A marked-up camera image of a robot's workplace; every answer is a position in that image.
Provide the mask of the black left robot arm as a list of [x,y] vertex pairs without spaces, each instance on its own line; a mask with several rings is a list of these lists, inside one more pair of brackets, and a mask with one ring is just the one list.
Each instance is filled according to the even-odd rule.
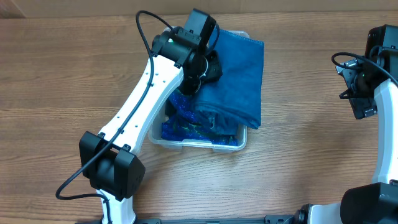
[[157,35],[141,79],[116,115],[98,134],[79,142],[82,174],[103,204],[102,223],[134,223],[132,197],[146,168],[138,159],[145,135],[171,93],[196,93],[221,72],[208,46],[213,28],[175,27]]

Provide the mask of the blue denim jeans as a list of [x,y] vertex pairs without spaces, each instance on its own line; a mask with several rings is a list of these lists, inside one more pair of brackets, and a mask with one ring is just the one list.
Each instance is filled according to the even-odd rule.
[[264,43],[227,30],[214,32],[215,51],[222,76],[203,85],[193,99],[193,110],[204,128],[220,135],[235,135],[240,124],[261,125],[261,89]]

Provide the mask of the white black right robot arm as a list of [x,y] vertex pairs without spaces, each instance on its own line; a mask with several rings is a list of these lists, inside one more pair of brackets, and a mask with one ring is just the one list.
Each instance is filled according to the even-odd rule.
[[293,215],[266,216],[265,223],[397,223],[397,26],[384,24],[368,32],[363,54],[332,55],[346,87],[346,100],[355,119],[371,119],[346,139],[374,148],[369,182],[347,190],[341,200],[306,204]]

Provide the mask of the blue sparkly cloth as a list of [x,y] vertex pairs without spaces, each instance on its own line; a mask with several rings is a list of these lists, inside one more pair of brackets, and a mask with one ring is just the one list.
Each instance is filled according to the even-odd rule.
[[183,95],[179,90],[167,99],[165,114],[169,117],[162,123],[163,139],[209,141],[213,144],[237,146],[238,123],[212,112],[193,108],[193,96]]

